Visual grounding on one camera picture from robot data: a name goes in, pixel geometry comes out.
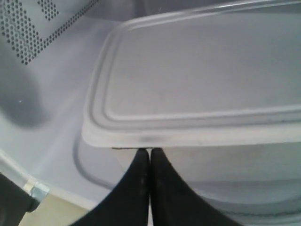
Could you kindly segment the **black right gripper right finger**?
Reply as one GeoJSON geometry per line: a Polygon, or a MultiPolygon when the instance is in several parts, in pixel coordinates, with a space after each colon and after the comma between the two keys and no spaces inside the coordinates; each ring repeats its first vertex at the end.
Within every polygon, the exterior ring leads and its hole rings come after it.
{"type": "Polygon", "coordinates": [[[155,226],[236,226],[198,196],[180,177],[163,149],[150,155],[150,201],[155,226]]]}

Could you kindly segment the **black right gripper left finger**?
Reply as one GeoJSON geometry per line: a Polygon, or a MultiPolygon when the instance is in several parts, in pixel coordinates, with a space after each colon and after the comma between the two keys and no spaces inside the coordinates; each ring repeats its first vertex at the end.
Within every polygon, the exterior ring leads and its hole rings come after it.
{"type": "Polygon", "coordinates": [[[137,150],[114,189],[73,226],[146,226],[149,214],[149,166],[146,149],[137,150]]]}

